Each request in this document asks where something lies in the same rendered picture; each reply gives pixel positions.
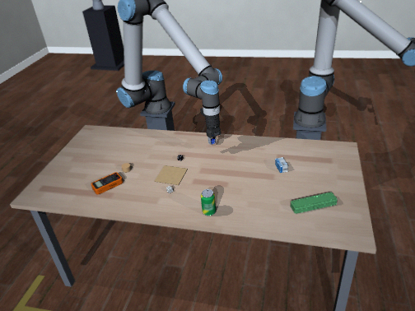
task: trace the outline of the baseboard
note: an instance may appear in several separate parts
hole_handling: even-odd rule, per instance
[[[0,84],[13,77],[26,67],[40,60],[48,53],[84,53],[92,54],[92,48],[48,47],[18,63],[15,67],[0,75]],[[265,58],[314,58],[314,50],[236,50],[236,49],[200,49],[203,56],[217,57],[265,57]],[[143,55],[148,56],[183,56],[178,49],[143,49]],[[335,50],[334,58],[399,58],[390,50]]]
[[[43,48],[39,52],[31,55],[29,58],[25,59],[23,62],[18,63],[15,67],[12,67],[0,74],[0,84],[5,82],[7,79],[10,79],[20,71],[23,71],[25,68],[29,67],[34,62],[39,61],[42,57],[46,56],[49,53],[47,48]]]

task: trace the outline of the dark wood floor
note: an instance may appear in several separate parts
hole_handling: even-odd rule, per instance
[[[207,58],[223,73],[222,133],[295,137],[311,58]],[[63,285],[28,211],[10,202],[85,125],[146,128],[125,109],[120,72],[92,55],[49,54],[0,84],[0,309],[51,311],[333,309],[344,251],[50,214],[75,276]],[[334,59],[323,139],[357,142],[377,254],[357,260],[347,311],[415,311],[415,70],[400,60]],[[182,90],[184,57],[143,58],[162,71],[175,129],[205,132],[201,100]]]

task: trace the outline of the tabletop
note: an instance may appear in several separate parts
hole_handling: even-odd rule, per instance
[[[177,155],[184,160],[177,160]],[[289,171],[279,173],[284,157]],[[122,185],[96,195],[91,182],[133,163]],[[186,168],[172,193],[155,181]],[[210,188],[217,213],[205,216]],[[331,191],[338,205],[295,214],[290,201]],[[12,208],[376,252],[355,142],[221,135],[86,125],[11,203]]]

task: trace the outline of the table leg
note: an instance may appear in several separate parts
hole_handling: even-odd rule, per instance
[[[68,262],[63,255],[62,249],[59,245],[58,240],[56,239],[54,230],[52,229],[52,225],[50,224],[46,213],[43,211],[30,211],[30,213],[35,219],[39,231],[44,238],[44,243],[48,247],[56,268],[58,268],[58,272],[62,277],[63,284],[66,287],[72,286],[75,282],[75,279],[73,278],[71,269],[69,268]]]
[[[344,254],[342,273],[338,283],[338,292],[334,302],[334,311],[345,311],[347,299],[352,286],[353,274],[356,268],[357,256],[359,252],[346,251]]]

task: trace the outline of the device screen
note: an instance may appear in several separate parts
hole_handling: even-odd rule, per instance
[[[117,174],[111,174],[110,176],[104,177],[103,179],[100,179],[99,181],[94,182],[94,185],[96,186],[96,188],[101,188],[104,185],[112,183],[117,179],[119,179],[119,176]]]

